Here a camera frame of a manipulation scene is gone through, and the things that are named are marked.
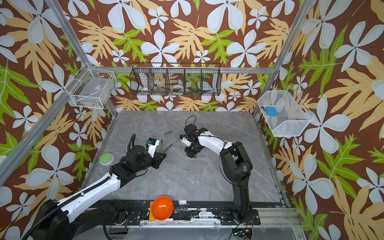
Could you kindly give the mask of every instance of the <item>robotic arm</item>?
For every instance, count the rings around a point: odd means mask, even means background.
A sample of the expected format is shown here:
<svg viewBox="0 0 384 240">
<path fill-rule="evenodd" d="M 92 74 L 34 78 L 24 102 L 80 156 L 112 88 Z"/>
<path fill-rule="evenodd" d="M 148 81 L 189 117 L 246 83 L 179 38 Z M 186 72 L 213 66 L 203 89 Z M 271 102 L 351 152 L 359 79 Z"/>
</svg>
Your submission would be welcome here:
<svg viewBox="0 0 384 240">
<path fill-rule="evenodd" d="M 102 197 L 133 180 L 137 177 L 137 172 L 149 167 L 159 168 L 167 156 L 165 153 L 155 152 L 159 140 L 150 138 L 144 147 L 134 145 L 135 136 L 133 134 L 130 139 L 126 156 L 119 163 L 110 166 L 109 173 L 98 181 L 56 203 L 52 200 L 44 202 L 23 239 L 26 240 L 31 235 L 34 239 L 70 240 L 100 224 L 123 222 L 126 218 L 126 207 L 118 201 L 85 213 L 84 211 Z"/>
<path fill-rule="evenodd" d="M 184 132 L 185 134 L 180 135 L 180 140 L 187 145 L 184 150 L 189 157 L 194 157 L 204 147 L 220 156 L 224 174 L 233 187 L 233 215 L 238 223 L 246 221 L 255 210 L 252 209 L 248 194 L 248 181 L 253 165 L 243 144 L 227 142 L 206 128 L 197 129 L 194 124 L 185 126 Z"/>
</svg>

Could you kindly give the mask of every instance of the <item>yellow block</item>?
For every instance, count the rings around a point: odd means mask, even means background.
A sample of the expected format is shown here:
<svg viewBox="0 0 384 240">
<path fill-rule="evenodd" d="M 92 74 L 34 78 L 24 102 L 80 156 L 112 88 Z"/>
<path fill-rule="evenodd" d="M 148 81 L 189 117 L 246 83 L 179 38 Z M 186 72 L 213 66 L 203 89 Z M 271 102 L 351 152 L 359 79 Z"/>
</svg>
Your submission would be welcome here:
<svg viewBox="0 0 384 240">
<path fill-rule="evenodd" d="M 150 222 L 156 220 L 156 219 L 153 217 L 152 213 L 151 213 L 152 204 L 153 204 L 153 201 L 150 202 L 150 205 L 149 205 L 149 221 L 150 221 Z"/>
</svg>

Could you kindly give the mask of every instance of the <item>wire basket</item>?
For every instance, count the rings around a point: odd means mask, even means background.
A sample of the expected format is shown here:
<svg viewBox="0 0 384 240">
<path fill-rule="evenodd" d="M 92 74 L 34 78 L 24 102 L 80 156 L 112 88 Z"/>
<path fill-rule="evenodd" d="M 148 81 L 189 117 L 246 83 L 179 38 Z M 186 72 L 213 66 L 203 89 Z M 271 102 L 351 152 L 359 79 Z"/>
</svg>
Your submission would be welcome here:
<svg viewBox="0 0 384 240">
<path fill-rule="evenodd" d="M 293 94 L 298 98 L 296 101 L 288 90 L 267 91 L 261 96 L 257 103 L 262 110 L 263 116 L 275 137 L 298 137 L 314 118 L 314 114 L 301 100 L 298 94 L 291 88 Z M 304 112 L 299 101 L 307 108 Z M 268 107 L 276 109 L 276 116 L 266 113 Z"/>
<path fill-rule="evenodd" d="M 113 71 L 90 68 L 77 81 L 69 93 L 75 105 L 104 109 L 115 88 L 116 76 Z"/>
<path fill-rule="evenodd" d="M 134 95 L 219 95 L 221 92 L 220 64 L 218 67 L 190 67 L 190 63 L 178 63 L 178 67 L 137 66 L 132 64 L 130 87 Z"/>
</svg>

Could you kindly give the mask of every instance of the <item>white wire basket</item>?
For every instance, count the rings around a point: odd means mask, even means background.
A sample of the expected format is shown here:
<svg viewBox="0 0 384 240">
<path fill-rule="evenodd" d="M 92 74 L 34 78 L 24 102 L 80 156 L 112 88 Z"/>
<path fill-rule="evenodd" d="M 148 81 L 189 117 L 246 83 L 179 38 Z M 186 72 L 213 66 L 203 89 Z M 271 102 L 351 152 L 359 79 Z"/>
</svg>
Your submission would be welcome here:
<svg viewBox="0 0 384 240">
<path fill-rule="evenodd" d="M 261 96 L 257 103 L 262 110 L 263 116 L 272 130 L 275 137 L 298 137 L 314 118 L 307 105 L 301 100 L 299 95 L 291 88 L 293 94 L 297 96 L 296 101 L 288 90 L 267 91 Z M 298 102 L 307 108 L 304 112 Z M 277 116 L 268 116 L 266 111 L 268 107 L 276 109 Z"/>
<path fill-rule="evenodd" d="M 75 105 L 104 109 L 115 88 L 116 76 L 113 71 L 90 68 L 77 81 L 69 93 Z"/>
</svg>

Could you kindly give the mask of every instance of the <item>green round lid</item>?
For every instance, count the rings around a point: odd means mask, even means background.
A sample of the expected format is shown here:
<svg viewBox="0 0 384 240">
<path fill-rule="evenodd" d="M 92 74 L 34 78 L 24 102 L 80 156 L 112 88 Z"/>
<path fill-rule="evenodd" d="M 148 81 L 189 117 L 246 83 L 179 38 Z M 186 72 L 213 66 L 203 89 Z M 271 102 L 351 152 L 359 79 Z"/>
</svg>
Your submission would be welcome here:
<svg viewBox="0 0 384 240">
<path fill-rule="evenodd" d="M 100 157 L 100 162 L 101 162 L 102 164 L 106 164 L 106 163 L 108 163 L 109 161 L 112 160 L 112 157 L 113 157 L 112 154 L 109 153 L 109 152 L 103 153 L 103 154 L 101 155 L 101 157 Z"/>
</svg>

